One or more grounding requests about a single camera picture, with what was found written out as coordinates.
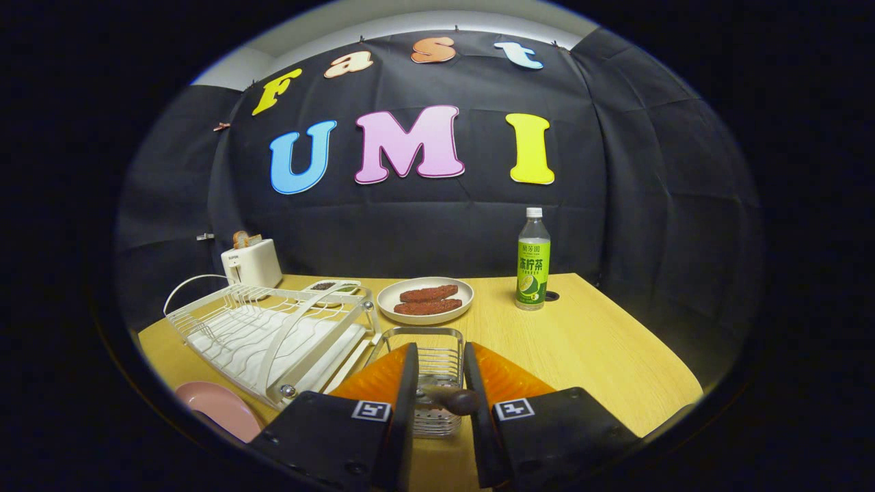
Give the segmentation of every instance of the dish rack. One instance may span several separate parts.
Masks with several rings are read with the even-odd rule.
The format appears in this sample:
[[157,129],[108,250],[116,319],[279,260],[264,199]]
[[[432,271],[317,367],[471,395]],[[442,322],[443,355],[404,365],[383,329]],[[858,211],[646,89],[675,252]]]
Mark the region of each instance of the dish rack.
[[419,353],[419,377],[416,382],[413,435],[418,438],[448,438],[459,430],[462,418],[431,401],[418,390],[425,384],[462,388],[462,354],[465,339],[449,327],[394,327],[382,333],[366,365],[407,342],[415,342]]
[[[227,279],[189,278],[167,297],[164,316],[195,353],[278,411],[302,391],[336,386],[381,335],[371,291],[335,292],[341,284],[317,292],[233,284],[167,312],[179,289],[210,277]],[[356,322],[362,315],[365,324]]]

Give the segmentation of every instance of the wooden table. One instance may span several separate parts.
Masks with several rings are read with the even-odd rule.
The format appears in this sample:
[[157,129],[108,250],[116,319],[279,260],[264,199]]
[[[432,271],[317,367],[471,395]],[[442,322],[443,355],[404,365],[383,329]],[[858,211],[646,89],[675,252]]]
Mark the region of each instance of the wooden table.
[[[286,275],[278,288],[299,290],[320,279]],[[374,298],[397,281],[358,280]],[[465,341],[494,350],[557,390],[583,388],[638,436],[702,396],[696,378],[665,344],[578,275],[550,275],[549,288],[560,299],[534,312],[514,306],[515,280],[465,279],[475,292],[471,308],[442,326],[456,328]],[[383,330],[397,326],[382,313],[379,320]],[[264,423],[276,417],[276,410],[238,389],[184,346],[167,319],[139,336],[152,367],[171,388],[189,381],[220,383],[240,395]],[[463,418],[452,439],[414,439],[411,490],[478,490],[476,470],[470,418]]]

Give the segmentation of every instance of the toaster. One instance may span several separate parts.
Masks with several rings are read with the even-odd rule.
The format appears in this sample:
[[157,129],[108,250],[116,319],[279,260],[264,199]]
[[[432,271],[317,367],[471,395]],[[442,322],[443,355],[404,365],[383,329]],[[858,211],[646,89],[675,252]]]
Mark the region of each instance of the toaster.
[[276,253],[273,239],[263,239],[252,246],[225,251],[221,254],[221,264],[225,268],[228,284],[275,288],[283,280]]

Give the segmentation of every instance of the plate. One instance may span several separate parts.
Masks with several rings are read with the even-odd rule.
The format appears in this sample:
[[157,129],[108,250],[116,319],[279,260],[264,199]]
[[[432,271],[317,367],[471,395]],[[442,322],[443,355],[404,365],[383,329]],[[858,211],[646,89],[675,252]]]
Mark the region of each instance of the plate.
[[[458,285],[458,292],[451,295],[447,299],[461,299],[462,306],[439,314],[425,314],[423,316],[415,316],[413,314],[400,314],[394,311],[395,306],[401,304],[401,293],[406,291],[414,291],[416,289],[427,289],[430,287],[440,287],[441,285]],[[380,310],[391,320],[397,321],[404,325],[439,325],[449,320],[455,320],[471,307],[471,301],[474,299],[474,289],[470,285],[448,277],[420,277],[410,280],[403,280],[396,284],[386,287],[377,295],[377,305]]]
[[258,418],[233,391],[208,381],[185,383],[176,396],[194,411],[206,414],[237,439],[250,442],[262,431]]

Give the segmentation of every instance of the letter m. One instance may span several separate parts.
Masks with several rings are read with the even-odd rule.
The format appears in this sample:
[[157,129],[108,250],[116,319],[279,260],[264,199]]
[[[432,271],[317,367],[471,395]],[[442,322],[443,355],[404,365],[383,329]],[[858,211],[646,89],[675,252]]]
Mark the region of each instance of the letter m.
[[388,111],[360,116],[355,122],[364,133],[361,169],[355,181],[362,185],[379,183],[389,177],[383,167],[381,152],[398,176],[404,178],[413,166],[419,148],[423,148],[423,162],[416,173],[424,178],[450,178],[465,172],[465,164],[456,157],[456,143],[452,135],[452,121],[459,113],[454,106],[429,106],[423,109],[410,131],[404,128]]

